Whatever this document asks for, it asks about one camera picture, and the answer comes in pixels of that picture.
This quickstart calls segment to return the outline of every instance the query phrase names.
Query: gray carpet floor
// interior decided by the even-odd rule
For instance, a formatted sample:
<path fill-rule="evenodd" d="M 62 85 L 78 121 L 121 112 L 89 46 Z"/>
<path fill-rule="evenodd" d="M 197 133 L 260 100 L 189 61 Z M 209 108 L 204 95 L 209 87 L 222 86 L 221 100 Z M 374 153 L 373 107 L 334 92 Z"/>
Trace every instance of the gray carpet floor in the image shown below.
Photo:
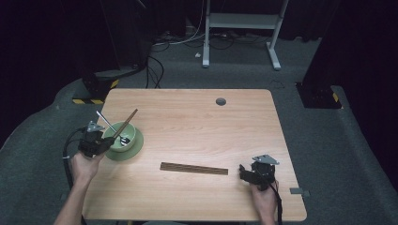
<path fill-rule="evenodd" d="M 229 43 L 213 40 L 211 44 L 222 48 Z M 273 70 L 264 42 L 211 49 L 209 68 L 202 68 L 202 58 L 195 57 L 202 48 L 171 45 L 151 55 L 164 66 L 161 88 L 271 91 L 298 184 L 310 192 L 304 198 L 307 219 L 297 224 L 398 224 L 397 193 L 361 134 L 343 88 L 332 87 L 343 109 L 305 109 L 301 103 L 295 83 L 302 81 L 318 44 L 278 40 L 280 71 Z M 152 59 L 149 65 L 160 76 L 160 66 Z M 62 164 L 64 142 L 74 129 L 97 121 L 96 110 L 102 108 L 72 103 L 79 82 L 65 86 L 51 106 L 29 116 L 2 147 L 1 225 L 53 223 L 69 190 Z M 117 88 L 145 88 L 145 84 L 142 71 L 120 79 Z M 149 88 L 154 86 L 149 79 Z"/>

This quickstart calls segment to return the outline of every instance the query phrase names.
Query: black speaker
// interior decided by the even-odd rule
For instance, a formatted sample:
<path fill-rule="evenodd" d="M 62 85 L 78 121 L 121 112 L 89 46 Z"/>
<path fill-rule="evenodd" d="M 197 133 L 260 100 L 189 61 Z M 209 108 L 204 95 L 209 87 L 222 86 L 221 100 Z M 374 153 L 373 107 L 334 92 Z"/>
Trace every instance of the black speaker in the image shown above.
<path fill-rule="evenodd" d="M 68 0 L 63 6 L 69 51 L 83 61 L 86 72 L 100 76 L 108 70 L 145 68 L 156 35 L 152 1 Z"/>

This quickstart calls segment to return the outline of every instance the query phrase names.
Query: hand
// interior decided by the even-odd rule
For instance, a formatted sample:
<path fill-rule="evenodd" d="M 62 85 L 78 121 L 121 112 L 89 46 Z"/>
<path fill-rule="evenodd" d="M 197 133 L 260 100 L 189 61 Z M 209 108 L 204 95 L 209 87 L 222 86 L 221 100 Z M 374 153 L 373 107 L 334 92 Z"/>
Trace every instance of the hand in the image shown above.
<path fill-rule="evenodd" d="M 100 161 L 104 156 L 103 153 L 95 157 L 85 157 L 81 151 L 76 153 L 71 160 L 74 183 L 89 184 L 97 174 Z"/>
<path fill-rule="evenodd" d="M 263 225 L 273 225 L 275 224 L 275 210 L 277 206 L 277 198 L 275 192 L 271 187 L 266 190 L 260 191 L 258 186 L 250 184 L 252 189 L 253 201 L 255 209 L 260 216 L 261 223 Z M 277 190 L 278 181 L 272 183 L 272 186 Z"/>

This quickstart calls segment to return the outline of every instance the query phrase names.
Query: table hole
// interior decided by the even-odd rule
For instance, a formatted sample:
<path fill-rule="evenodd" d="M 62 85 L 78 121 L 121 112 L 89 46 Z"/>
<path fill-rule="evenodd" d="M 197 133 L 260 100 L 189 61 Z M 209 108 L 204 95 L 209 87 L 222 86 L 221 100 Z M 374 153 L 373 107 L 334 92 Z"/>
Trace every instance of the table hole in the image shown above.
<path fill-rule="evenodd" d="M 226 100 L 225 100 L 225 98 L 223 98 L 223 97 L 219 97 L 219 98 L 216 99 L 216 103 L 217 103 L 217 105 L 219 105 L 219 106 L 223 106 L 223 105 L 226 104 Z"/>

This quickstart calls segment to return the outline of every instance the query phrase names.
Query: human arm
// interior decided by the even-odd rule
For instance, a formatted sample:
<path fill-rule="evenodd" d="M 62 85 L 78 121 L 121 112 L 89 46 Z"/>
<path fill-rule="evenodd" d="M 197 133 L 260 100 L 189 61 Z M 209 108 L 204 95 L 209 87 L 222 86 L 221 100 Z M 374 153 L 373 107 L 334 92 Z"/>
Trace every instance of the human arm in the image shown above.
<path fill-rule="evenodd" d="M 62 207 L 55 225 L 61 224 L 81 224 L 83 203 L 85 194 L 91 180 L 97 174 L 100 161 L 104 154 L 92 158 L 85 157 L 82 152 L 78 152 L 71 160 L 74 184 L 70 194 Z"/>
<path fill-rule="evenodd" d="M 275 211 L 277 206 L 277 198 L 272 188 L 260 191 L 256 185 L 250 184 L 252 189 L 254 207 L 260 217 L 262 225 L 275 225 Z M 272 183 L 277 189 L 278 182 Z"/>

